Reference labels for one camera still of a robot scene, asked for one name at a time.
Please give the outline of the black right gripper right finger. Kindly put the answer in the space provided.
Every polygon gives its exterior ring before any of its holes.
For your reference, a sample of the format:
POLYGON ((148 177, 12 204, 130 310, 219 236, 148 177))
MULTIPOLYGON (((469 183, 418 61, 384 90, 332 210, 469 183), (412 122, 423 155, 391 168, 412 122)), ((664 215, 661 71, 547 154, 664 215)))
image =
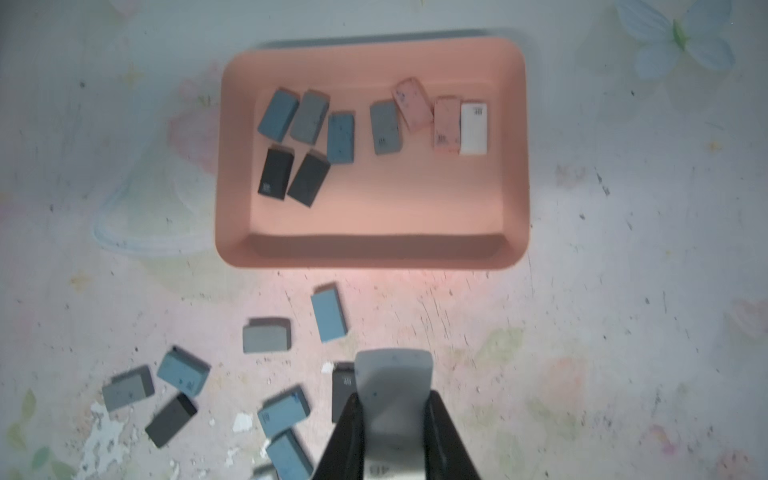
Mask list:
POLYGON ((425 475, 429 480, 479 480, 451 416, 437 391, 424 407, 425 475))

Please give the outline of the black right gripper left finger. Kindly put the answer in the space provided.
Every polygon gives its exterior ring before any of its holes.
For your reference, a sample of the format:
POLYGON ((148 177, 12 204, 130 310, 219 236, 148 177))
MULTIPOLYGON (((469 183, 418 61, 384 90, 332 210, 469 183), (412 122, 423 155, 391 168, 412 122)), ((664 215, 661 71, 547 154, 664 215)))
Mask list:
POLYGON ((362 480, 365 463, 363 406, 349 396, 312 476, 313 480, 362 480))

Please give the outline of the pink storage tray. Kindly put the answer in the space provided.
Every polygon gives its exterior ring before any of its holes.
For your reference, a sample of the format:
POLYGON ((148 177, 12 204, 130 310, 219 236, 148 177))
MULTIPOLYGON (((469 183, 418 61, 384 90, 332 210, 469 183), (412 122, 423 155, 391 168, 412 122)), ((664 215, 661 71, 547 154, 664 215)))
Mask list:
POLYGON ((530 236, 526 62, 490 36, 250 50, 221 82, 215 247, 237 268, 498 270, 530 236), (431 98, 488 107, 484 155, 439 152, 430 129, 374 149, 370 108, 418 79, 431 98), (278 89, 355 117, 354 160, 330 168, 311 206, 261 195, 273 142, 258 124, 278 89))

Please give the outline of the grey eraser with print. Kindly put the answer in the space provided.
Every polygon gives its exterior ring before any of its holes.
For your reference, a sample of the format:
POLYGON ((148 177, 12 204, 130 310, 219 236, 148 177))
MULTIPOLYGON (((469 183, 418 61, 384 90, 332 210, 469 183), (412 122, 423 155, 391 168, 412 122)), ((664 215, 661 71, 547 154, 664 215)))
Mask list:
POLYGON ((395 101, 375 102, 370 106, 369 112, 375 154, 381 156, 400 152, 402 137, 395 101))

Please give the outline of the pink eraser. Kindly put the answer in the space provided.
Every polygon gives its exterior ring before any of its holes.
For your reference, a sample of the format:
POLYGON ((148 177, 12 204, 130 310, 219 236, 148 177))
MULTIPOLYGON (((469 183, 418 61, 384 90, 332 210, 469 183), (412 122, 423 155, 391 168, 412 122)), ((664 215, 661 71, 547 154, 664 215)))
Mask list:
POLYGON ((410 132, 420 131, 433 123, 432 104, 417 78, 399 82, 393 88, 392 96, 410 132))
POLYGON ((461 100, 439 97, 434 103, 433 147, 442 152, 458 152, 461 143, 461 100))

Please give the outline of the grey-green eraser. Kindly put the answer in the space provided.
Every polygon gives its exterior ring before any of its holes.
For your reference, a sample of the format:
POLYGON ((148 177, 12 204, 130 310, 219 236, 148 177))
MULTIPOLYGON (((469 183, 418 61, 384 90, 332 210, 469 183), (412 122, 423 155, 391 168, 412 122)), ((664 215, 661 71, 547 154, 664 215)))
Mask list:
POLYGON ((330 104, 330 97, 319 91, 308 90, 300 100, 290 128, 292 139, 315 145, 330 104))

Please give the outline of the blue-grey eraser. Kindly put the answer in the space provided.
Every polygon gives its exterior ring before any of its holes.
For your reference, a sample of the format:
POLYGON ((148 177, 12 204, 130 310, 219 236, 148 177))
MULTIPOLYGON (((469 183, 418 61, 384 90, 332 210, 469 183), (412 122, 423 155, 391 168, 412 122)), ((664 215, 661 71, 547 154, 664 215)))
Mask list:
POLYGON ((278 89, 262 116, 257 131, 264 137, 282 143, 299 106, 299 97, 291 91, 278 89))

